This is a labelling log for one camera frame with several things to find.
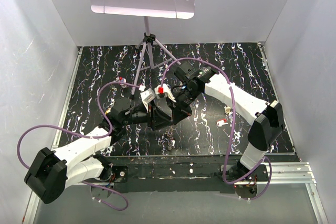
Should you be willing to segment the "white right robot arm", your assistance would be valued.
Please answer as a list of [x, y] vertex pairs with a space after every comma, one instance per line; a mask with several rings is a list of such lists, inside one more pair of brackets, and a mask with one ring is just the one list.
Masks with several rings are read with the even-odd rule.
[[282, 105], [276, 100], [268, 103], [250, 95], [230, 82], [222, 69], [206, 61], [195, 69], [188, 58], [184, 58], [174, 75], [185, 85], [174, 97], [177, 108], [189, 106], [204, 93], [230, 106], [234, 114], [240, 114], [250, 124], [248, 145], [236, 167], [232, 168], [232, 178], [251, 180], [265, 159], [265, 153], [285, 129]]

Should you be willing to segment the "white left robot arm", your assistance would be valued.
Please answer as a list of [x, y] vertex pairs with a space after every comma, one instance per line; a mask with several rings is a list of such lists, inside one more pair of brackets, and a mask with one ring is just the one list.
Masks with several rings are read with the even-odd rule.
[[54, 150], [41, 149], [24, 182], [45, 204], [55, 201], [66, 188], [87, 179], [106, 182], [111, 178], [112, 164], [100, 152], [120, 140], [127, 125], [146, 123], [155, 131], [173, 122], [154, 101], [132, 107], [129, 99], [118, 98], [103, 121], [87, 135]]

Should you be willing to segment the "cream key tag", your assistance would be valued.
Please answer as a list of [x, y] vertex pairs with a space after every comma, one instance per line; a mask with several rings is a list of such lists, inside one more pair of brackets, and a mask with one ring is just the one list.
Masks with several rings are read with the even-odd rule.
[[225, 113], [229, 114], [231, 110], [232, 110], [231, 107], [228, 106], [225, 108]]

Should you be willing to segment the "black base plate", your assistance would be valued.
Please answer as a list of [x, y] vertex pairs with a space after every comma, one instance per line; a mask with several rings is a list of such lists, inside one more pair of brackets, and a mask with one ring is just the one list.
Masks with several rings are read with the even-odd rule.
[[222, 180], [224, 156], [110, 156], [117, 170], [114, 188], [121, 193], [217, 191], [234, 194]]

